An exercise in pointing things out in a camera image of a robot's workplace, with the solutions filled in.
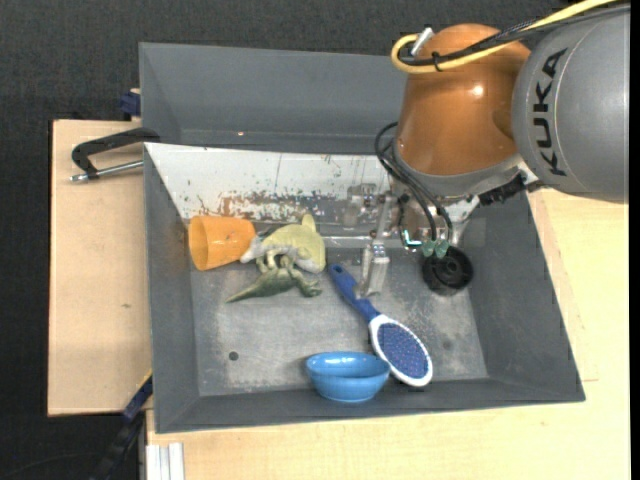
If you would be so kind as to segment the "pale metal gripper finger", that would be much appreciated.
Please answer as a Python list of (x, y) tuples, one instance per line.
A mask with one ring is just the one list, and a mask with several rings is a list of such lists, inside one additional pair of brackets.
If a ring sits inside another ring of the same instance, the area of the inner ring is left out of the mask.
[(386, 278), (389, 266), (389, 256), (384, 245), (372, 246), (372, 259), (370, 263), (370, 293), (380, 293)]
[(361, 277), (359, 281), (359, 290), (368, 292), (370, 287), (371, 265), (374, 260), (374, 252), (371, 246), (362, 249), (361, 254)]

